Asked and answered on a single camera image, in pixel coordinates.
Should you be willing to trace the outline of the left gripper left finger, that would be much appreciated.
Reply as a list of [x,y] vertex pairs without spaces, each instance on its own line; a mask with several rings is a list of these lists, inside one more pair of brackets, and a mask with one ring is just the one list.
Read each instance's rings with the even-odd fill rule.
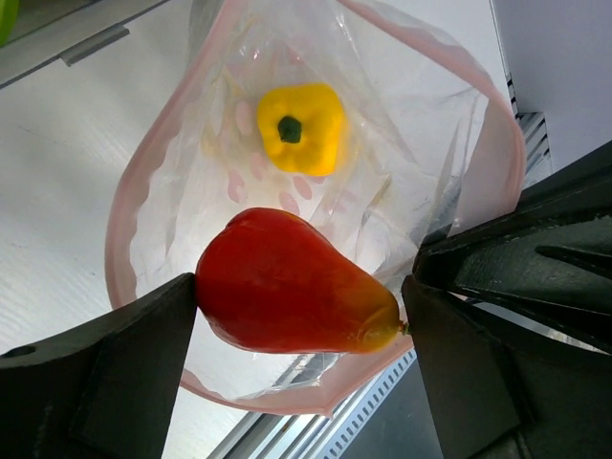
[[196,312],[184,273],[2,354],[2,457],[161,457]]

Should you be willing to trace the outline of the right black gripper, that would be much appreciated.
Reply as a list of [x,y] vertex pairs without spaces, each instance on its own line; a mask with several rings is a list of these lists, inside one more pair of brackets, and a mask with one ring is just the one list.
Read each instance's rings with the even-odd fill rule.
[[528,187],[515,211],[428,237],[413,274],[610,352],[611,145]]

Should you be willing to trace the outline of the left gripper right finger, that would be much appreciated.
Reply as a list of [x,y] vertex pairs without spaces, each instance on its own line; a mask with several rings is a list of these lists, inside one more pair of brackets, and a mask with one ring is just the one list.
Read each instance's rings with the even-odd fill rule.
[[611,358],[408,276],[409,329],[447,458],[608,458]]

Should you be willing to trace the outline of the red toy pear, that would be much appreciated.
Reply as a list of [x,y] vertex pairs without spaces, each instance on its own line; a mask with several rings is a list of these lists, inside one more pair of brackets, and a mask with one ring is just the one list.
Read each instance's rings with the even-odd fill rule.
[[379,280],[275,208],[227,223],[198,260],[195,296],[217,337],[253,352],[367,354],[409,332]]

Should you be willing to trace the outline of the clear zip top bag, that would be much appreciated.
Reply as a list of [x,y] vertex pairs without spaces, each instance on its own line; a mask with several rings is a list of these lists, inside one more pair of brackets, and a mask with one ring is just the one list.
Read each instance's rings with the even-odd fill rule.
[[[397,290],[426,235],[513,211],[525,142],[507,96],[406,2],[226,1],[126,167],[107,230],[119,308],[191,270],[238,212],[283,208]],[[349,119],[329,177],[286,173],[254,120],[278,86],[323,81]]]

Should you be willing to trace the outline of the yellow toy bell pepper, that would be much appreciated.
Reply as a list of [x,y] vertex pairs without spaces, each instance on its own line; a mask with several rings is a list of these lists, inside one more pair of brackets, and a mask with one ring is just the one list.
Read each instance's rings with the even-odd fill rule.
[[307,83],[273,89],[259,100],[256,122],[264,151],[280,170],[314,177],[335,171],[346,115],[331,86]]

